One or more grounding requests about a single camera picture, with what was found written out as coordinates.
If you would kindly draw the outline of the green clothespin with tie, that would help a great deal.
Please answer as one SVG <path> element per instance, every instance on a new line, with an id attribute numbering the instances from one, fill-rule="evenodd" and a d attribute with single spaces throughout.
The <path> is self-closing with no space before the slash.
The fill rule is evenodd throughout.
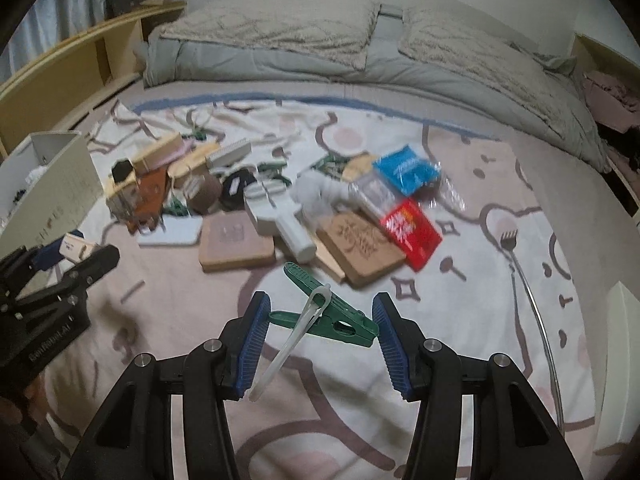
<path id="1" fill-rule="evenodd" d="M 338 296 L 330 285 L 321 283 L 296 263 L 285 263 L 283 272 L 307 296 L 307 300 L 299 313 L 286 311 L 270 313 L 271 324 L 288 328 L 291 333 L 265 373 L 250 390 L 252 402 L 256 402 L 262 396 L 270 382 L 292 356 L 303 336 L 312 335 L 363 348 L 370 348 L 375 338 L 378 338 L 378 326 L 375 322 Z"/>

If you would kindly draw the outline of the small wooden stamp block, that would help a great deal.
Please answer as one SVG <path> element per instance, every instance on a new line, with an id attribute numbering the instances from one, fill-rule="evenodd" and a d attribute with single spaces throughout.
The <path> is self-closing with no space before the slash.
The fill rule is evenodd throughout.
<path id="1" fill-rule="evenodd" d="M 67 233 L 62 238 L 58 252 L 64 259 L 77 264 L 89 258 L 95 249 L 96 244 L 93 242 L 88 242 L 83 237 Z"/>

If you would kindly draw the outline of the yellow cardboard box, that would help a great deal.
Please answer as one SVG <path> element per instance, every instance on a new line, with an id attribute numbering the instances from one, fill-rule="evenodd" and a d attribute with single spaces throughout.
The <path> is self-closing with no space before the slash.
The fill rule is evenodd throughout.
<path id="1" fill-rule="evenodd" d="M 118 183 L 112 176 L 108 176 L 104 181 L 103 191 L 108 210 L 118 218 L 130 216 L 140 202 L 138 178 L 134 171 Z"/>

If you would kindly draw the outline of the black hexagonal box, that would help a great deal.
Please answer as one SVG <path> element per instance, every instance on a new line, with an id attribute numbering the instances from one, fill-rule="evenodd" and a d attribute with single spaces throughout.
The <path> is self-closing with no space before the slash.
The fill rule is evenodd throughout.
<path id="1" fill-rule="evenodd" d="M 119 159 L 112 167 L 111 175 L 116 184 L 127 180 L 129 175 L 134 171 L 134 166 L 129 159 Z"/>

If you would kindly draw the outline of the brown tape roll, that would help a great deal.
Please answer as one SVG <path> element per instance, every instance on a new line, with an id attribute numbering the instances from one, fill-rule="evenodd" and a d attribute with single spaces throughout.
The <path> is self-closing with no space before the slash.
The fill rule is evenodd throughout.
<path id="1" fill-rule="evenodd" d="M 192 177 L 183 187 L 188 207 L 197 214 L 207 214 L 220 199 L 222 184 L 212 174 Z"/>

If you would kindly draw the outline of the black round tape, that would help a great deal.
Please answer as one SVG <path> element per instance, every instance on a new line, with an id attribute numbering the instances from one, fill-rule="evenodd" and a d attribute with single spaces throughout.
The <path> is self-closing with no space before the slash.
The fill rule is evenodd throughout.
<path id="1" fill-rule="evenodd" d="M 242 168 L 233 171 L 222 182 L 222 191 L 220 194 L 220 203 L 224 210 L 236 211 L 244 208 L 244 191 L 256 182 L 254 174 Z"/>

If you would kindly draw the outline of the carved wooden plaque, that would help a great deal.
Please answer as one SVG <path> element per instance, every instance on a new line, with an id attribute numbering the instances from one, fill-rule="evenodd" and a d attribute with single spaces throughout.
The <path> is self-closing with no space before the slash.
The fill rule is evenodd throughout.
<path id="1" fill-rule="evenodd" d="M 406 260 L 378 226 L 353 211 L 323 218 L 317 235 L 355 288 L 379 280 Z"/>

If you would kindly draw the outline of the white handheld fan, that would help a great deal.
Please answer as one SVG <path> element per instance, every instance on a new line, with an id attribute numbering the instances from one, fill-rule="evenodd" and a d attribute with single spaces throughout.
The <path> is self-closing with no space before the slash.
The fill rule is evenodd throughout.
<path id="1" fill-rule="evenodd" d="M 307 263 L 317 248 L 302 223 L 302 206 L 292 199 L 288 187 L 280 180 L 257 181 L 243 193 L 256 232 L 261 236 L 278 236 L 298 263 Z"/>

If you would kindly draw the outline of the clear plastic case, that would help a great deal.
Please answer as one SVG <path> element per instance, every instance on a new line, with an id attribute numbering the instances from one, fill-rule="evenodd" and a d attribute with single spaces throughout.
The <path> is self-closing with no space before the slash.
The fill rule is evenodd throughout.
<path id="1" fill-rule="evenodd" d="M 352 181 L 349 194 L 374 221 L 382 220 L 402 202 L 402 196 L 375 170 Z"/>

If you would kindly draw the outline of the blue mask packet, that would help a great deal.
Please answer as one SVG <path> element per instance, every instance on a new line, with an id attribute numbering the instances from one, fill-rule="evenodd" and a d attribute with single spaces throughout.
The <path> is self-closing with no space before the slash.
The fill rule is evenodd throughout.
<path id="1" fill-rule="evenodd" d="M 373 168 L 406 197 L 440 178 L 439 166 L 416 154 L 409 145 L 379 158 Z"/>

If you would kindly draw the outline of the white fluffy pompom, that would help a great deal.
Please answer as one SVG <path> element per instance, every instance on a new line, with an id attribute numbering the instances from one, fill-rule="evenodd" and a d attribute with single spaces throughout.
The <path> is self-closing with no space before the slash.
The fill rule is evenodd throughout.
<path id="1" fill-rule="evenodd" d="M 302 214 L 309 223 L 332 216 L 352 202 L 349 185 L 317 170 L 300 174 L 290 187 L 294 202 L 302 206 Z"/>

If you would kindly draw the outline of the pile of pink clothes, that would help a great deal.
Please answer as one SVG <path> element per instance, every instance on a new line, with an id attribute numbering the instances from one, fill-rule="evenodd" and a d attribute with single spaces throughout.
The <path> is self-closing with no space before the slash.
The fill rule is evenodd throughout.
<path id="1" fill-rule="evenodd" d="M 639 93 L 616 77 L 593 70 L 586 73 L 584 92 L 593 119 L 618 133 L 639 128 Z"/>

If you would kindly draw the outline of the right beige quilted pillow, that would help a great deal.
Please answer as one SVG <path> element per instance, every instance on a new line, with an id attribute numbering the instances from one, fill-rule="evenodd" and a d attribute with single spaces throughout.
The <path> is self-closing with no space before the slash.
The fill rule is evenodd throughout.
<path id="1" fill-rule="evenodd" d="M 570 154 L 599 170 L 605 166 L 596 124 L 573 81 L 506 40 L 445 12 L 410 6 L 402 14 L 398 50 L 500 93 L 541 120 Z"/>

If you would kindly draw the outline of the beige quilted pillow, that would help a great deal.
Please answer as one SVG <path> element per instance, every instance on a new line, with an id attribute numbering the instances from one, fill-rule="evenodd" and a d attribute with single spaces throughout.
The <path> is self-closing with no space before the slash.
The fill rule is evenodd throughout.
<path id="1" fill-rule="evenodd" d="M 596 124 L 573 81 L 506 40 L 445 12 L 410 6 L 402 14 L 398 50 L 500 93 L 541 120 L 570 154 L 599 170 L 605 166 Z"/>
<path id="2" fill-rule="evenodd" d="M 160 28 L 166 39 L 308 54 L 366 67 L 374 0 L 214 0 Z"/>

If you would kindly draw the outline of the left beige quilted pillow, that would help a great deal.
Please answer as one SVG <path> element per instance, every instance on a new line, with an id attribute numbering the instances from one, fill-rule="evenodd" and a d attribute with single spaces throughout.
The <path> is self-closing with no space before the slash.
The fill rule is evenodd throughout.
<path id="1" fill-rule="evenodd" d="M 160 28 L 166 39 L 308 54 L 366 67 L 374 0 L 214 0 Z"/>

